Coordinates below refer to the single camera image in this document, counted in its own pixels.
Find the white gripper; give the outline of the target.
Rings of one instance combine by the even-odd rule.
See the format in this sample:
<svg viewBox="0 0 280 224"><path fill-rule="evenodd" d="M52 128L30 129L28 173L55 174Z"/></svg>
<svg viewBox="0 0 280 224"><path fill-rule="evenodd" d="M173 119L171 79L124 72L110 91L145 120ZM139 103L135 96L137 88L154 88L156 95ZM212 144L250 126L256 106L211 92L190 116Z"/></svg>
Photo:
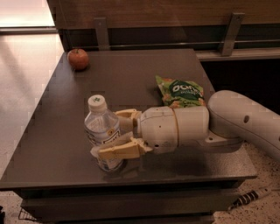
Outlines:
<svg viewBox="0 0 280 224"><path fill-rule="evenodd" d="M178 127L174 111L169 107L149 108L143 113L134 108L119 110L122 133L116 140L95 146L90 153L100 159L140 158L147 152L173 152L178 146ZM137 126L135 138L131 131Z"/></svg>

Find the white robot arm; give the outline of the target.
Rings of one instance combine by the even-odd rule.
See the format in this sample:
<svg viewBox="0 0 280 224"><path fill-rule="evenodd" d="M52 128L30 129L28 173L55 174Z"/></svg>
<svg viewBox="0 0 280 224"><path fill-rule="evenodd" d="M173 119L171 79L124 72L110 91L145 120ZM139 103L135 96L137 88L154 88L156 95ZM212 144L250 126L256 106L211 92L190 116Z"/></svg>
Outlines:
<svg viewBox="0 0 280 224"><path fill-rule="evenodd" d="M128 132L95 146L91 153L96 158L132 159L177 148L229 153L246 140L280 161L280 115L233 91L214 93L206 106L127 109L116 114Z"/></svg>

